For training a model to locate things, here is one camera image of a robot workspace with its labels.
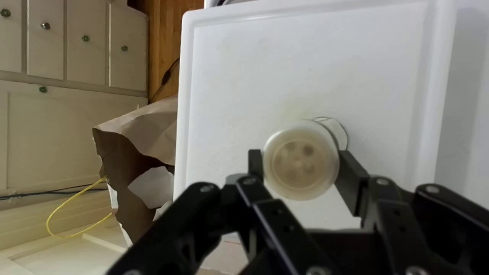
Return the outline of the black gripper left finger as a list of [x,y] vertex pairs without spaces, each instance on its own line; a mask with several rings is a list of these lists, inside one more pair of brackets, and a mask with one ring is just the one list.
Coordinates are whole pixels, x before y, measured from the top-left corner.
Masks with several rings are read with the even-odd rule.
[[264,179],[263,155],[260,150],[248,152],[248,173],[258,182]]

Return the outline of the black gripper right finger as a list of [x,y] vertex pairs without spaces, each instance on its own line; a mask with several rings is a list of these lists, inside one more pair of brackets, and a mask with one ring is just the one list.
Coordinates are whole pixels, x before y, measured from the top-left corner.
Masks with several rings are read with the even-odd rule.
[[336,179],[336,190],[353,217],[364,216],[364,188],[370,182],[370,175],[348,152],[339,153],[339,173]]

